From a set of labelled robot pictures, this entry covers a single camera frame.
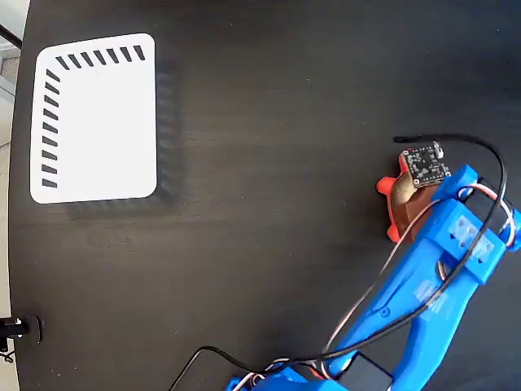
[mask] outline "black wire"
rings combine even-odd
[[[13,360],[13,358],[11,357],[14,353],[15,353],[14,350],[9,352],[8,354],[0,353],[0,357],[3,357],[3,361],[12,364],[15,362],[15,360]]]
[[[461,141],[466,143],[473,143],[480,145],[482,147],[487,148],[497,159],[499,162],[499,165],[501,167],[501,175],[500,175],[500,185],[499,185],[499,192],[497,194],[497,199],[494,201],[493,206],[488,211],[487,217],[483,221],[483,225],[481,226],[481,229],[478,232],[478,235],[472,240],[471,245],[469,246],[468,250],[466,251],[465,255],[463,256],[463,259],[458,263],[456,267],[452,270],[451,274],[447,277],[447,279],[440,285],[440,287],[432,294],[432,296],[424,302],[422,305],[420,305],[415,311],[400,316],[397,320],[395,320],[392,323],[389,323],[386,327],[383,329],[375,332],[368,338],[361,340],[357,342],[356,344],[350,345],[346,348],[334,350],[332,352],[326,352],[324,354],[315,354],[313,356],[308,357],[300,357],[300,358],[293,358],[291,360],[283,362],[281,365],[271,368],[269,370],[260,369],[260,368],[252,368],[249,367],[244,362],[239,361],[237,358],[231,356],[224,350],[221,350],[215,346],[201,346],[198,348],[194,354],[192,354],[190,360],[185,364],[179,375],[177,376],[176,380],[172,383],[170,386],[169,391],[173,391],[177,385],[180,383],[182,377],[188,372],[191,365],[194,363],[194,361],[197,359],[197,357],[204,351],[210,351],[215,354],[220,355],[223,357],[226,361],[234,364],[236,367],[243,369],[247,372],[255,372],[259,375],[270,375],[273,373],[277,373],[282,371],[286,367],[290,367],[295,364],[299,363],[307,363],[307,362],[322,362],[326,360],[330,360],[332,358],[338,358],[342,357],[345,354],[349,354],[354,350],[359,350],[360,348],[367,346],[369,344],[372,344],[373,342],[376,342],[380,338],[383,338],[387,334],[390,334],[394,332],[395,330],[404,327],[408,322],[412,321],[413,319],[417,318],[419,315],[421,315],[423,312],[425,312],[431,304],[440,297],[440,295],[447,290],[449,285],[456,279],[456,277],[460,274],[460,272],[465,267],[466,262],[471,257],[475,246],[481,239],[481,237],[484,235],[488,227],[490,226],[490,223],[492,222],[492,217],[494,212],[500,207],[501,201],[505,197],[506,192],[506,167],[503,161],[503,158],[501,157],[501,154],[499,151],[487,141],[471,136],[469,134],[424,134],[421,136],[413,136],[413,137],[395,137],[393,139],[395,143],[428,143],[432,141]]]
[[[492,190],[494,190],[497,193],[497,189],[496,189],[495,185],[490,183],[485,177],[479,177],[478,183],[483,183],[486,187],[490,187]],[[505,195],[505,198],[503,198],[503,200],[505,201],[505,204],[507,204],[510,209],[514,209],[514,204],[508,198],[506,198],[506,195]]]
[[[6,29],[0,24],[0,36],[7,39],[10,43],[16,46],[18,49],[22,49],[22,40],[19,39],[15,34]]]

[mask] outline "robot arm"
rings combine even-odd
[[[444,276],[439,272],[438,261],[442,261],[448,269],[453,269],[461,262],[483,223],[459,200],[458,193],[477,180],[478,174],[470,166],[465,166],[443,181],[433,197],[433,200],[440,201],[433,207],[432,215],[419,232],[416,241],[337,349],[366,339],[426,302],[443,283]],[[521,227],[521,213],[515,210],[513,214],[517,232],[517,227]],[[509,227],[499,236],[491,230],[486,230],[462,272],[428,310],[414,319],[402,361],[392,373],[393,391],[420,390],[431,378],[449,348],[468,301],[477,287],[487,282],[505,254],[506,239],[509,235]],[[520,246],[521,243],[516,240],[510,249],[514,251]],[[356,353],[353,351],[330,360],[327,368],[332,377],[342,376]],[[341,380],[290,380],[295,376],[291,368],[286,368],[261,381],[254,389],[346,389]]]

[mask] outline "black table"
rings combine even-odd
[[[394,134],[493,140],[519,200],[519,11],[463,0],[32,2],[9,268],[13,311],[39,314],[46,339],[16,346],[22,390],[163,391],[203,344],[259,365],[319,350],[390,251],[374,185],[396,173]],[[158,191],[34,203],[38,52],[141,32],[156,43]],[[454,166],[497,177],[486,152],[445,149]],[[507,256],[476,293],[428,389],[521,387],[520,271]],[[372,357],[392,368],[399,344],[403,333]],[[232,374],[204,356],[180,389],[219,390]]]

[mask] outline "cable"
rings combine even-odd
[[[482,185],[485,185],[486,187],[490,187],[491,190],[493,190],[494,192],[497,192],[497,190],[494,187],[494,185],[491,184],[485,177],[479,177],[478,178],[478,183],[481,183]],[[510,209],[514,209],[514,204],[508,200],[506,195],[505,195],[505,197],[503,197],[503,200],[506,202],[506,204],[508,205],[508,207]]]
[[[255,373],[253,372],[248,373],[231,391],[240,391],[241,388],[247,383],[247,381],[250,380],[254,375]]]
[[[307,363],[301,362],[299,365],[301,365],[303,367],[307,367],[311,371],[313,376],[315,376],[316,378],[318,378],[320,380],[324,380],[324,376],[322,375],[322,373],[320,373],[313,364],[307,364]]]
[[[265,370],[271,369],[271,368],[273,368],[276,364],[278,364],[278,363],[280,363],[280,362],[285,362],[285,361],[287,361],[287,360],[289,360],[289,358],[284,358],[284,357],[282,357],[282,358],[277,358],[276,360],[273,360],[273,361],[271,362],[271,364],[269,364],[269,365],[265,368]],[[265,377],[264,377],[263,375],[259,375],[258,373],[255,373],[255,372],[250,372],[250,373],[253,374],[253,376],[252,376],[252,383],[253,383],[253,385],[256,385],[256,382],[257,382],[257,379],[258,379],[258,378],[265,379]]]
[[[0,357],[3,357],[3,361],[12,364],[15,362],[15,360],[13,360],[13,357],[11,357],[14,353],[15,353],[14,350],[9,352],[8,354],[0,353]]]
[[[466,198],[466,197],[464,197],[463,193],[469,187],[472,189],[477,189],[477,190],[482,191],[492,200],[495,200],[497,198],[496,192],[494,190],[492,190],[490,187],[485,186],[482,183],[472,183],[471,185],[463,187],[458,192],[458,197],[460,198],[460,200],[462,198]],[[517,227],[515,226],[514,215],[512,214],[510,207],[503,200],[501,201],[501,207],[503,208],[503,210],[505,211],[505,214],[506,214],[506,221],[505,221],[505,224],[503,224],[501,231],[505,230],[506,226],[510,226],[509,237],[508,237],[508,240],[506,241],[505,245],[506,245],[506,247],[512,247],[512,245],[514,244],[514,241],[515,241],[516,233],[517,233]]]
[[[500,168],[501,168],[501,174],[500,174],[500,185],[499,185],[499,192],[497,195],[496,200],[494,200],[493,206],[488,211],[488,214],[486,218],[483,221],[483,225],[478,231],[477,236],[472,240],[471,245],[469,246],[468,250],[466,251],[465,255],[463,256],[462,260],[454,267],[450,275],[447,276],[447,279],[440,285],[438,290],[436,290],[432,296],[425,301],[422,305],[420,305],[416,310],[412,311],[409,314],[405,314],[400,316],[398,319],[396,319],[394,322],[389,323],[386,327],[384,327],[382,330],[379,330],[372,334],[371,336],[365,338],[364,340],[361,340],[357,342],[356,344],[352,344],[350,346],[347,346],[343,349],[335,350],[332,352],[322,353],[322,354],[315,354],[313,356],[304,356],[300,358],[293,358],[290,359],[283,364],[281,364],[278,367],[271,368],[269,370],[262,370],[262,369],[255,369],[252,367],[249,367],[244,362],[241,362],[237,358],[231,356],[224,350],[221,350],[215,346],[201,346],[198,348],[190,357],[188,362],[185,364],[185,366],[182,368],[179,375],[177,375],[175,381],[170,386],[169,391],[174,390],[177,385],[181,382],[182,377],[188,372],[191,365],[194,363],[194,361],[197,359],[197,357],[204,351],[210,351],[215,354],[220,355],[223,357],[226,361],[234,364],[236,367],[241,368],[247,372],[255,372],[259,375],[269,375],[276,372],[282,371],[285,367],[290,367],[292,365],[295,365],[297,363],[311,363],[311,362],[320,362],[320,361],[326,361],[330,360],[332,358],[338,358],[341,356],[344,356],[345,354],[349,354],[354,350],[358,350],[366,345],[372,344],[373,342],[376,342],[380,338],[383,338],[384,336],[391,334],[395,330],[398,330],[399,328],[406,325],[408,322],[412,321],[413,319],[417,318],[419,315],[421,315],[423,312],[425,312],[434,301],[436,301],[445,290],[449,287],[449,285],[456,279],[456,277],[461,273],[463,268],[465,267],[466,262],[468,259],[472,256],[472,253],[474,252],[474,249],[478,242],[481,240],[482,236],[486,232],[486,230],[489,228],[492,217],[494,212],[501,206],[501,201],[505,197],[506,192],[506,167],[504,164],[504,161],[501,157],[501,154],[499,151],[491,144],[486,141],[484,141],[481,138],[471,136],[468,134],[426,134],[422,136],[414,136],[414,137],[395,137],[394,139],[395,143],[429,143],[436,140],[444,140],[444,141],[461,141],[466,143],[474,143],[477,145],[481,145],[482,147],[487,148],[497,159]]]
[[[333,334],[331,334],[329,340],[327,341],[327,344],[326,346],[324,347],[324,350],[322,351],[323,353],[326,353],[327,350],[329,350],[329,348],[331,347],[331,344],[333,343],[333,340],[335,340],[336,336],[338,336],[339,332],[344,328],[345,324],[348,322],[348,320],[351,318],[352,314],[355,312],[355,310],[358,308],[358,306],[366,299],[367,295],[369,295],[371,293],[371,291],[374,289],[374,286],[376,285],[376,283],[378,282],[378,279],[382,276],[383,272],[387,269],[387,267],[389,266],[389,263],[391,263],[391,260],[394,258],[395,254],[396,254],[396,251],[398,251],[398,248],[400,248],[400,246],[402,245],[402,243],[404,242],[405,238],[407,237],[407,235],[409,234],[410,230],[418,223],[418,221],[420,220],[420,218],[422,218],[422,216],[429,210],[431,209],[435,204],[437,204],[438,202],[440,202],[440,200],[434,200],[432,202],[430,202],[427,206],[425,206],[425,208],[423,208],[417,215],[416,217],[410,222],[410,224],[407,226],[407,228],[405,228],[405,231],[404,233],[402,234],[402,236],[400,237],[400,240],[398,240],[398,242],[396,242],[394,248],[392,249],[391,253],[389,254],[389,257],[387,257],[387,260],[385,261],[385,263],[383,264],[382,266],[382,269],[380,269],[380,272],[379,272],[379,275],[377,277],[377,279],[367,288],[367,290],[364,292],[364,294],[358,299],[358,301],[351,307],[351,309],[346,313],[346,315],[342,318],[342,320],[340,320],[338,326],[336,327],[336,329],[333,331]],[[326,369],[326,362],[325,361],[322,361],[320,363],[320,368],[322,370],[322,374],[327,378],[327,379],[332,379],[330,374],[329,374],[329,371]]]
[[[16,46],[18,49],[22,49],[22,40],[19,39],[15,34],[6,29],[0,24],[0,36],[7,39],[10,43]]]

